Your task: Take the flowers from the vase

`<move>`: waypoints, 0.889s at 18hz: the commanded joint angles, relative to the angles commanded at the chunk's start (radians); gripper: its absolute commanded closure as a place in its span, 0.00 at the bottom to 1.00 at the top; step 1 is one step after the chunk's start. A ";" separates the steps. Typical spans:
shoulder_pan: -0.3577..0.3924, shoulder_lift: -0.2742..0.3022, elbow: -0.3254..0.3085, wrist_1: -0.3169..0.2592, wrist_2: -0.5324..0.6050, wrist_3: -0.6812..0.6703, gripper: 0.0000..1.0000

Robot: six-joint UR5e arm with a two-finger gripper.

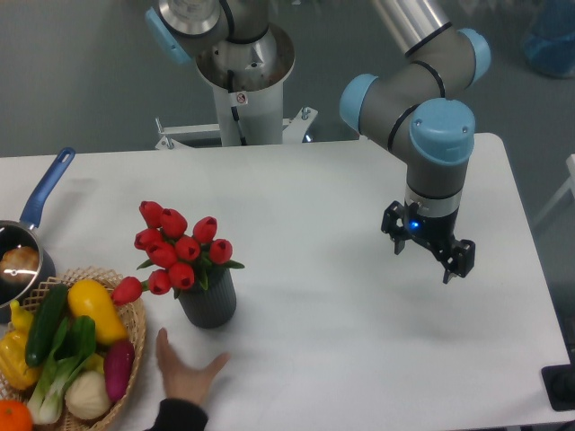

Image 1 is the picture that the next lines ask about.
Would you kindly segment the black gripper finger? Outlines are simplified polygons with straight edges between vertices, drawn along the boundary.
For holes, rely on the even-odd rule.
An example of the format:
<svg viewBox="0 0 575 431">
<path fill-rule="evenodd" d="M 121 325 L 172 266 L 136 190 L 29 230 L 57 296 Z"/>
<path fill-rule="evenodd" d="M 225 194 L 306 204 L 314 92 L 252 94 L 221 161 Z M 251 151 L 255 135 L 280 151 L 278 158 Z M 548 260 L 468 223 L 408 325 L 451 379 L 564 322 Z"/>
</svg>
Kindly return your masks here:
<svg viewBox="0 0 575 431">
<path fill-rule="evenodd" d="M 404 207 L 393 201 L 384 211 L 381 231 L 389 235 L 394 243 L 394 254 L 399 255 L 405 246 L 405 227 L 403 226 Z"/>
<path fill-rule="evenodd" d="M 454 277 L 467 277 L 474 267 L 475 251 L 475 242 L 471 240 L 450 240 L 447 251 L 440 259 L 444 267 L 444 284 L 448 284 Z"/>
</svg>

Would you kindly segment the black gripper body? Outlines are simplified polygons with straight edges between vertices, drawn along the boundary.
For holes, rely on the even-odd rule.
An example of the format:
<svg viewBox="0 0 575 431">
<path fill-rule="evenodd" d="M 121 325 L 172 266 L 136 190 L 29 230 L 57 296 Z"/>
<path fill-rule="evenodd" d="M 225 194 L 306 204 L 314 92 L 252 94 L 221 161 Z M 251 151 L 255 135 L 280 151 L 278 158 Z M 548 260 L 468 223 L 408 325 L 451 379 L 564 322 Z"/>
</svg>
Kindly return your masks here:
<svg viewBox="0 0 575 431">
<path fill-rule="evenodd" d="M 453 260 L 453 246 L 458 209 L 441 217 L 424 216 L 418 213 L 419 206 L 405 203 L 402 216 L 401 248 L 406 241 L 413 241 L 429 250 L 438 261 Z"/>
</svg>

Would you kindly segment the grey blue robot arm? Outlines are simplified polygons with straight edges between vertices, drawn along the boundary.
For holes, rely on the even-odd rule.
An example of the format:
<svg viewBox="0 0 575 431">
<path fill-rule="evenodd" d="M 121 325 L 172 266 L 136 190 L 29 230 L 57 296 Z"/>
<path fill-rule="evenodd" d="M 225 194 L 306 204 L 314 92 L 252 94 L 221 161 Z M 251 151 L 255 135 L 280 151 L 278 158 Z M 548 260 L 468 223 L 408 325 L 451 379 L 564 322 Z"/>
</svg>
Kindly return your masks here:
<svg viewBox="0 0 575 431">
<path fill-rule="evenodd" d="M 454 230 L 475 119 L 456 96 L 488 70 L 489 45 L 476 31 L 454 29 L 434 1 L 374 7 L 408 63 L 388 79 L 355 77 L 342 93 L 341 118 L 406 164 L 405 198 L 385 210 L 381 226 L 395 250 L 416 242 L 442 264 L 445 279 L 465 277 L 475 245 Z M 283 83 L 295 53 L 267 2 L 157 1 L 145 19 L 165 53 L 193 61 L 211 85 L 223 145 L 282 142 Z"/>
</svg>

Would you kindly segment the black sleeve forearm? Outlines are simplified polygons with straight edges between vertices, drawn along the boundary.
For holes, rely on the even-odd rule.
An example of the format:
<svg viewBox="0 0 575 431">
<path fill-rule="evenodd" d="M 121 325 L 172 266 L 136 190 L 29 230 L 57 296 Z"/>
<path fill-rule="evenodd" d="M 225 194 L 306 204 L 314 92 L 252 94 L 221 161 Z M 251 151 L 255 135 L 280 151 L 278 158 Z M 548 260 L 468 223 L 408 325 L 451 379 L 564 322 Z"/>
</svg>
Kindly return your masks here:
<svg viewBox="0 0 575 431">
<path fill-rule="evenodd" d="M 164 399 L 149 431 L 202 431 L 208 423 L 205 410 L 192 402 Z"/>
</svg>

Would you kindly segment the bare human hand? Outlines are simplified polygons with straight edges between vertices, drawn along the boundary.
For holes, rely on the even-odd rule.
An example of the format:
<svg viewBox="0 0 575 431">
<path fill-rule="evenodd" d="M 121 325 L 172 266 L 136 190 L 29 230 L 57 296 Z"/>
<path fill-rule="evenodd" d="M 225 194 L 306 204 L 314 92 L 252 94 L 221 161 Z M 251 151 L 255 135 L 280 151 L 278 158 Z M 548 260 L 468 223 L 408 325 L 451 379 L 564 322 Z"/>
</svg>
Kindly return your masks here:
<svg viewBox="0 0 575 431">
<path fill-rule="evenodd" d="M 161 328 L 156 336 L 155 356 L 166 398 L 197 406 L 206 401 L 213 381 L 231 357 L 229 353 L 220 354 L 203 368 L 187 365 L 171 346 L 166 328 Z"/>
</svg>

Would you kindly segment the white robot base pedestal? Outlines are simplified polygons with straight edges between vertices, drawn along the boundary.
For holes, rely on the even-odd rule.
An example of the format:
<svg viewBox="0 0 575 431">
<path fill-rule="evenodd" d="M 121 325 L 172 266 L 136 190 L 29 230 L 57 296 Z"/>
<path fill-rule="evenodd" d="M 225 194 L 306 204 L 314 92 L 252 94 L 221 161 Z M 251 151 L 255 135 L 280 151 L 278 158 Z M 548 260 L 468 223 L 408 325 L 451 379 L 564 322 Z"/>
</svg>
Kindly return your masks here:
<svg viewBox="0 0 575 431">
<path fill-rule="evenodd" d="M 271 23 L 251 43 L 222 40 L 197 55 L 194 63 L 212 89 L 217 123 L 166 128 L 157 123 L 158 149 L 216 138 L 222 146 L 311 141 L 308 129 L 317 110 L 304 106 L 293 118 L 284 117 L 284 82 L 293 70 L 295 50 L 279 26 Z"/>
</svg>

